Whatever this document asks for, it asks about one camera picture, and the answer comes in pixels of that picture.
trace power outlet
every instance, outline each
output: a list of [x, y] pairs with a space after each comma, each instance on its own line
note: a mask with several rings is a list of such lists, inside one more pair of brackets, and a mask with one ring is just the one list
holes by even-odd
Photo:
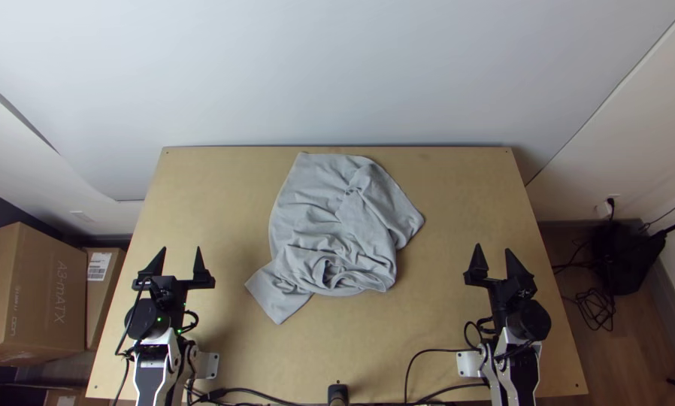
[[621, 195], [618, 193], [612, 193], [606, 197], [605, 200], [603, 200], [600, 204], [596, 205], [593, 208], [593, 211], [595, 212], [595, 216], [599, 219], [607, 219], [610, 217], [610, 215], [613, 213], [615, 208], [608, 203], [608, 199], [612, 198], [613, 199], [613, 205], [616, 205], [616, 201]]

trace wooden floor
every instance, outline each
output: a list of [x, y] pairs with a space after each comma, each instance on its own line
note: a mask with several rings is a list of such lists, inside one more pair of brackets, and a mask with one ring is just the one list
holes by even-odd
[[[587, 239], [586, 229], [543, 226], [540, 229], [552, 264], [564, 264]], [[570, 268], [556, 275], [563, 296], [600, 286], [592, 272]], [[675, 387], [666, 378], [675, 371], [675, 353], [658, 316], [647, 284], [639, 292], [616, 298], [612, 332], [593, 332], [583, 322], [577, 307], [564, 301], [568, 321], [578, 347], [589, 394], [540, 399], [545, 406], [675, 405]]]

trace gray cloth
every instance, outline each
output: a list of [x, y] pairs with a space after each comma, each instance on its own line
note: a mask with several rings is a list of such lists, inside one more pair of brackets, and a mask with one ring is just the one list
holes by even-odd
[[385, 292], [395, 283], [395, 251], [423, 223], [375, 162], [300, 153], [270, 216], [272, 262], [245, 286], [276, 324], [313, 293]]

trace cable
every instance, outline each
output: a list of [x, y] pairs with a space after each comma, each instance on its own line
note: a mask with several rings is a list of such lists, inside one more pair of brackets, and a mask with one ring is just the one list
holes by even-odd
[[657, 219], [655, 219], [655, 220], [653, 220], [653, 221], [649, 221], [648, 223], [644, 223], [644, 224], [640, 227], [639, 232], [647, 232], [648, 229], [651, 228], [651, 226], [653, 225], [653, 223], [658, 222], [659, 220], [663, 219], [663, 218], [666, 217], [668, 214], [671, 214], [671, 213], [673, 213], [674, 211], [675, 211], [675, 206], [674, 206], [672, 209], [670, 209], [669, 211], [667, 211], [666, 213], [664, 213], [664, 214], [663, 214], [662, 216], [660, 216], [659, 218], [657, 218]]
[[580, 316], [589, 329], [594, 332], [599, 329], [608, 332], [613, 331], [613, 315], [616, 314], [616, 304], [612, 296], [605, 295], [596, 288], [591, 288], [585, 292], [577, 293], [575, 299], [563, 295], [561, 297], [578, 307]]
[[569, 259], [568, 262], [566, 262], [565, 264], [562, 264], [562, 265], [553, 265], [551, 268], [558, 268], [557, 270], [555, 270], [555, 271], [553, 272], [553, 274], [554, 274], [554, 275], [560, 274], [561, 272], [563, 272], [563, 271], [565, 271], [566, 269], [568, 269], [568, 268], [570, 268], [570, 267], [573, 267], [573, 266], [575, 266], [575, 267], [585, 267], [585, 266], [586, 266], [586, 262], [579, 262], [579, 263], [577, 263], [577, 264], [574, 264], [573, 261], [576, 259], [576, 256], [578, 256], [578, 253], [579, 253], [583, 248], [585, 248], [585, 247], [588, 245], [589, 242], [591, 242], [591, 240], [587, 240], [587, 241], [583, 242], [581, 245], [579, 245], [578, 248], [575, 250], [575, 252], [573, 252], [573, 255], [571, 256], [571, 259]]
[[525, 351], [525, 350], [527, 350], [527, 349], [531, 349], [531, 350], [532, 350], [531, 345], [533, 345], [533, 341], [526, 341], [525, 343], [520, 344], [518, 347], [515, 347], [515, 348], [513, 348], [513, 349], [510, 350], [510, 351], [506, 351], [505, 353], [502, 353], [502, 354], [499, 355], [499, 356], [495, 356], [493, 359], [494, 359], [495, 361], [500, 362], [500, 361], [502, 361], [503, 359], [506, 359], [506, 358], [509, 358], [509, 357], [511, 357], [511, 356], [515, 356], [515, 355], [517, 355], [517, 354], [520, 354], [520, 353], [522, 353], [523, 351]]
[[125, 374], [122, 376], [122, 383], [120, 383], [120, 388], [117, 390], [117, 394], [114, 396], [111, 406], [115, 406], [117, 401], [120, 400], [120, 393], [122, 393], [122, 388], [125, 386], [125, 382], [127, 381], [127, 374], [129, 374], [129, 358], [125, 358], [125, 363]]
[[151, 277], [145, 277], [142, 280], [142, 284], [140, 285], [140, 289], [137, 291], [137, 298], [135, 298], [135, 304], [132, 305], [132, 311], [129, 312], [129, 318], [127, 319], [127, 323], [125, 323], [125, 331], [122, 333], [122, 338], [120, 339], [120, 343], [117, 345], [117, 348], [114, 351], [114, 355], [116, 356], [123, 356], [124, 352], [120, 352], [120, 348], [122, 348], [122, 344], [125, 343], [125, 338], [127, 337], [127, 331], [129, 330], [130, 327], [132, 327], [132, 317], [135, 316], [135, 310], [137, 310], [137, 303], [140, 301], [140, 297], [142, 296], [142, 292], [144, 291], [144, 286], [147, 285], [147, 281], [152, 283], [152, 278]]
[[428, 348], [427, 350], [418, 351], [413, 356], [413, 358], [410, 359], [410, 363], [407, 365], [407, 370], [405, 371], [405, 384], [403, 385], [403, 401], [404, 401], [404, 403], [407, 404], [407, 379], [410, 376], [410, 368], [413, 366], [413, 361], [415, 361], [415, 358], [417, 358], [420, 354], [424, 354], [424, 353], [460, 353], [460, 352], [463, 352], [463, 351], [479, 351], [479, 349], [477, 347], [468, 348], [468, 349], [464, 349], [464, 350], [445, 350], [445, 349], [442, 349], [442, 348]]
[[273, 402], [275, 402], [275, 403], [285, 404], [286, 406], [304, 406], [304, 405], [302, 405], [302, 404], [293, 403], [293, 402], [291, 402], [291, 401], [285, 401], [285, 400], [282, 400], [282, 399], [280, 399], [280, 398], [276, 398], [276, 397], [274, 397], [274, 396], [270, 396], [270, 395], [264, 394], [264, 393], [262, 393], [262, 392], [258, 392], [258, 391], [254, 390], [254, 389], [248, 389], [248, 388], [222, 388], [222, 389], [216, 389], [216, 390], [213, 390], [213, 391], [211, 391], [211, 392], [209, 392], [209, 393], [206, 393], [206, 394], [203, 395], [203, 396], [200, 396], [200, 398], [198, 398], [197, 401], [196, 401], [195, 403], [200, 402], [200, 401], [209, 401], [209, 402], [212, 402], [212, 403], [221, 404], [220, 402], [218, 402], [218, 399], [220, 399], [220, 398], [222, 398], [223, 396], [227, 395], [228, 393], [232, 393], [232, 392], [244, 392], [244, 393], [249, 393], [249, 394], [251, 394], [251, 395], [255, 395], [255, 396], [258, 396], [258, 397], [260, 397], [260, 398], [267, 399], [267, 400], [269, 400], [269, 401], [273, 401]]
[[122, 333], [120, 342], [117, 344], [117, 348], [114, 351], [114, 355], [123, 357], [127, 365], [125, 367], [125, 375], [122, 377], [122, 383], [120, 384], [120, 388], [117, 390], [117, 394], [114, 396], [114, 400], [112, 401], [112, 406], [115, 406], [115, 404], [117, 404], [117, 401], [120, 400], [120, 393], [122, 393], [122, 388], [125, 386], [125, 381], [127, 381], [127, 374], [129, 374], [129, 362], [134, 360], [134, 357], [132, 356], [132, 351], [135, 350], [136, 347], [139, 347], [140, 343], [142, 342], [142, 340], [137, 340], [135, 345], [128, 348], [127, 350], [124, 350], [123, 352], [120, 352], [120, 348], [122, 348], [122, 345], [125, 343], [127, 331], [132, 326], [132, 317], [135, 315], [135, 310], [137, 310], [137, 303], [139, 303], [140, 301], [140, 297], [142, 296], [142, 292], [144, 291], [145, 285], [147, 285], [147, 281], [149, 281], [150, 283], [153, 282], [151, 277], [145, 277], [142, 280], [140, 289], [137, 291], [137, 298], [135, 299], [135, 304], [132, 306], [132, 311], [129, 313], [129, 318], [127, 319], [127, 323], [125, 324], [125, 331]]
[[478, 332], [478, 337], [480, 337], [480, 343], [483, 342], [483, 334], [480, 331], [480, 327], [476, 323], [473, 322], [467, 322], [465, 323], [465, 326], [463, 326], [463, 337], [465, 338], [465, 343], [473, 350], [473, 351], [480, 351], [480, 348], [478, 348], [477, 345], [473, 344], [470, 339], [468, 339], [468, 327], [473, 326], [475, 327], [476, 331]]
[[192, 316], [192, 318], [195, 319], [195, 321], [193, 321], [189, 325], [184, 326], [181, 329], [177, 330], [177, 333], [179, 335], [185, 334], [186, 332], [194, 329], [200, 323], [200, 318], [197, 316], [197, 313], [195, 313], [194, 311], [184, 311], [184, 313]]
[[488, 386], [485, 385], [484, 383], [466, 383], [464, 385], [455, 385], [455, 386], [448, 386], [445, 389], [441, 389], [435, 393], [431, 393], [430, 395], [423, 396], [419, 401], [417, 401], [417, 404], [424, 404], [425, 402], [429, 401], [431, 398], [434, 398], [435, 396], [438, 396], [440, 394], [443, 394], [445, 392], [449, 392], [451, 390], [456, 390], [456, 389], [464, 389], [464, 388], [474, 388], [477, 386]]

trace metal bracket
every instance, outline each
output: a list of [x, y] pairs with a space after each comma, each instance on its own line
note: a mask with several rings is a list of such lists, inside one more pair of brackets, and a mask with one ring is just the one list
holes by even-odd
[[195, 379], [214, 379], [217, 376], [218, 353], [203, 353], [195, 344], [189, 349], [189, 359], [195, 371]]
[[486, 351], [481, 346], [481, 351], [459, 351], [456, 353], [458, 373], [461, 377], [483, 378], [485, 375], [481, 369], [486, 361]]

